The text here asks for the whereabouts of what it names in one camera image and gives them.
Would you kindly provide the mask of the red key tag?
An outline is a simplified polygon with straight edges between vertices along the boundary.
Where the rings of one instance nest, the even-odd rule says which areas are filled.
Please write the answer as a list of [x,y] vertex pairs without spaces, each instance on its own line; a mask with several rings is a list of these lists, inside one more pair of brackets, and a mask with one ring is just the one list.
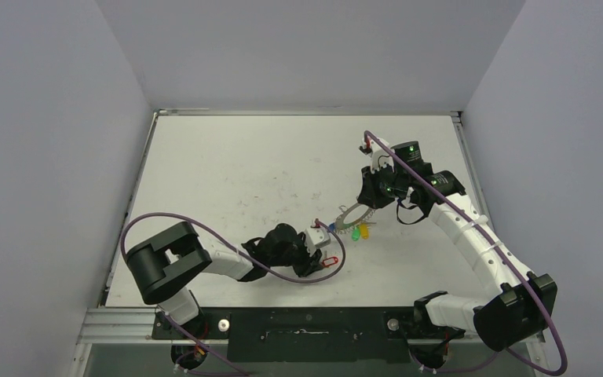
[[331,267],[333,265],[337,265],[339,262],[340,262],[340,259],[338,257],[332,256],[332,257],[325,258],[321,262],[321,265],[324,268],[329,268],[329,267]]

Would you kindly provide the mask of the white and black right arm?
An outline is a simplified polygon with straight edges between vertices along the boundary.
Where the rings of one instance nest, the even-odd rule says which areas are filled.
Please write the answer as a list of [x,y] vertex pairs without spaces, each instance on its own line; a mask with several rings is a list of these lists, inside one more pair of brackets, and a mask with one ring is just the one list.
[[366,137],[360,151],[370,165],[361,170],[359,204],[372,210],[395,203],[398,209],[419,209],[458,249],[484,289],[486,297],[465,298],[438,291],[415,301],[412,325],[424,337],[441,328],[479,336],[494,351],[548,327],[557,285],[520,262],[488,226],[458,178],[448,170],[433,171],[417,141],[393,147]]

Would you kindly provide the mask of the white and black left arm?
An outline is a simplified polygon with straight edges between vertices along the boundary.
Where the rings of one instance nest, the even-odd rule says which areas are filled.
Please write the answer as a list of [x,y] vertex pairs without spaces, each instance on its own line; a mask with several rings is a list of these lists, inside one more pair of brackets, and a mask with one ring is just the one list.
[[200,273],[226,276],[237,282],[259,280],[275,267],[290,267],[297,281],[325,268],[323,247],[329,230],[314,225],[298,232],[278,224],[263,237],[240,248],[203,243],[189,221],[170,226],[122,253],[145,304],[158,306],[183,338],[197,336],[203,327],[202,310],[188,284]]

